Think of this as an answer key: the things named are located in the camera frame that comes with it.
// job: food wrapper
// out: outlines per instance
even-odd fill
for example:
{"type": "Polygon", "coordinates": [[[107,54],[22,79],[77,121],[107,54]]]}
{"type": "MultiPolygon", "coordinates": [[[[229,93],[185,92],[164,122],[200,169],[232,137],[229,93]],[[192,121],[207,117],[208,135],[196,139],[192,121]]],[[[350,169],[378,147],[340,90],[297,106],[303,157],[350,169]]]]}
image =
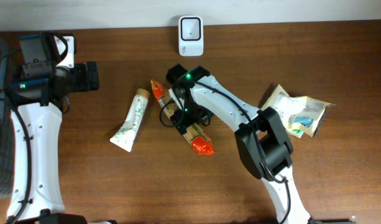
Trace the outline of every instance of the food wrapper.
{"type": "Polygon", "coordinates": [[[316,136],[326,115],[326,108],[333,104],[309,96],[290,97],[283,87],[277,85],[261,109],[269,106],[280,115],[287,133],[300,138],[303,133],[316,136]]]}
{"type": "MultiPolygon", "coordinates": [[[[158,101],[161,107],[170,101],[170,95],[163,85],[155,80],[151,80],[152,91],[155,99],[158,101]]],[[[168,118],[174,115],[174,112],[179,109],[175,103],[170,103],[164,108],[164,113],[168,118]]],[[[197,152],[199,155],[213,155],[213,143],[202,128],[193,123],[186,129],[186,133],[182,135],[190,144],[190,146],[197,152]]]]}

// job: wall sensor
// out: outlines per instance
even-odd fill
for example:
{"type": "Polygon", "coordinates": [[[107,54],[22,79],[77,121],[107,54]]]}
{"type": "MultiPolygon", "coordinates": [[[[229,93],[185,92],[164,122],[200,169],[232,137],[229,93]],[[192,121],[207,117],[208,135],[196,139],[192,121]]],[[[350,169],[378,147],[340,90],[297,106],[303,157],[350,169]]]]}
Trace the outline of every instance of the wall sensor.
{"type": "Polygon", "coordinates": [[[200,56],[204,52],[203,20],[200,16],[182,16],[178,21],[179,54],[200,56]]]}

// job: packaging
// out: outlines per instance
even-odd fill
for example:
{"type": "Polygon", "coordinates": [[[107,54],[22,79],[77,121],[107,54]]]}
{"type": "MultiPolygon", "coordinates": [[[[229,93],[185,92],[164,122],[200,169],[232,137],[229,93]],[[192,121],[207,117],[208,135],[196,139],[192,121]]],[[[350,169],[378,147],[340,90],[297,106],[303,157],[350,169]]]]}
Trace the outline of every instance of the packaging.
{"type": "MultiPolygon", "coordinates": [[[[160,104],[161,108],[170,101],[170,95],[164,87],[155,80],[151,80],[152,91],[155,99],[160,104]]],[[[175,103],[170,103],[164,109],[165,115],[168,118],[174,115],[174,112],[179,109],[175,103]]],[[[193,123],[191,126],[187,127],[186,133],[182,135],[190,144],[190,146],[200,155],[213,155],[213,143],[202,128],[193,123]]]]}
{"type": "Polygon", "coordinates": [[[326,115],[326,108],[333,104],[309,96],[290,97],[280,85],[277,85],[261,109],[264,110],[269,106],[278,112],[287,133],[300,138],[303,133],[311,137],[316,136],[326,115]]]}
{"type": "Polygon", "coordinates": [[[136,134],[138,132],[146,106],[149,101],[150,93],[147,90],[138,89],[124,124],[118,132],[110,139],[110,142],[131,152],[136,134]]]}

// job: white tube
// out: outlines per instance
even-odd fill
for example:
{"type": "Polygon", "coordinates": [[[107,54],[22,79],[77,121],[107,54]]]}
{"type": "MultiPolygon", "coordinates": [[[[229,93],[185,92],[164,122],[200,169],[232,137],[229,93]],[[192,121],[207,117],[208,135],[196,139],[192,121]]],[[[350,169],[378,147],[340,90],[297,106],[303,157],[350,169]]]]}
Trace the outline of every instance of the white tube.
{"type": "Polygon", "coordinates": [[[149,101],[150,93],[147,90],[138,89],[136,96],[132,101],[131,107],[124,124],[120,130],[110,139],[117,146],[130,152],[134,144],[136,133],[138,132],[140,122],[142,122],[145,114],[147,102],[149,101]]]}

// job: wooden surface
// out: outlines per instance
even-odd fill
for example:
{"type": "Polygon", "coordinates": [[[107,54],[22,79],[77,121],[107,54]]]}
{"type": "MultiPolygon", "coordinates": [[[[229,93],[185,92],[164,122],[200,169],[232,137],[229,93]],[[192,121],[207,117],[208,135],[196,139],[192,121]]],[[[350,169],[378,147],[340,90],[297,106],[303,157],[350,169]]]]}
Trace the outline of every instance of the wooden surface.
{"type": "MultiPolygon", "coordinates": [[[[150,101],[131,153],[109,142],[137,88],[176,63],[202,65],[257,105],[273,84],[335,103],[317,136],[292,138],[295,183],[315,219],[381,223],[381,21],[205,27],[204,55],[181,57],[176,28],[73,31],[77,62],[98,62],[99,91],[70,94],[59,136],[67,213],[119,223],[230,223],[274,218],[234,135],[214,118],[215,155],[198,156],[150,101]]],[[[21,34],[1,34],[17,47],[21,34]]],[[[9,200],[0,200],[0,223],[9,200]]]]}

